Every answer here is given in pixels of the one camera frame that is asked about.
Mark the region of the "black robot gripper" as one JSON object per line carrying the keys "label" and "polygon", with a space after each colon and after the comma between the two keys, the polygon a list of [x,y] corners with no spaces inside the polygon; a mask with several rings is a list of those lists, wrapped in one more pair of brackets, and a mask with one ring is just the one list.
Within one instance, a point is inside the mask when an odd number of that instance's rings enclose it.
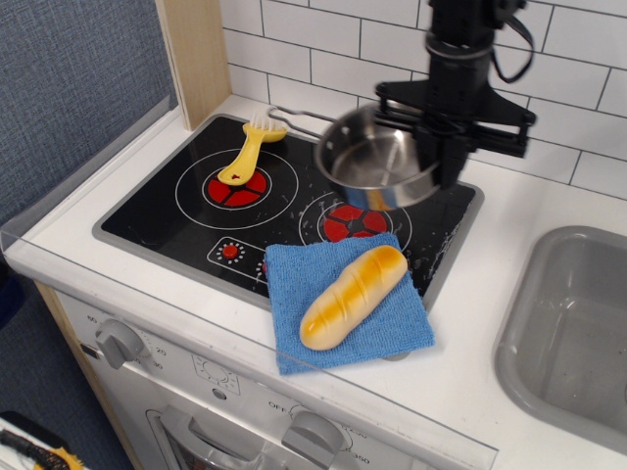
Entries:
{"label": "black robot gripper", "polygon": [[494,50],[431,48],[429,54],[426,79],[376,86],[376,122],[412,135],[420,161],[435,166],[441,189],[457,183],[469,153],[478,149],[523,157],[536,117],[492,88]]}

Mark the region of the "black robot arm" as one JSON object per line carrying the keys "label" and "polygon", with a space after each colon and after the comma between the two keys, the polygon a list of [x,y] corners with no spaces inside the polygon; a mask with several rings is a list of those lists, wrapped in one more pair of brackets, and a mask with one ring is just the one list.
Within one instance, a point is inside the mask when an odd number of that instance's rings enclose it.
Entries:
{"label": "black robot arm", "polygon": [[432,1],[425,36],[428,76],[377,84],[377,123],[403,130],[418,159],[434,167],[442,189],[457,182],[468,156],[479,149],[524,156],[536,115],[499,95],[489,72],[500,67],[495,32],[508,25],[527,43],[531,33],[515,13],[522,1]]}

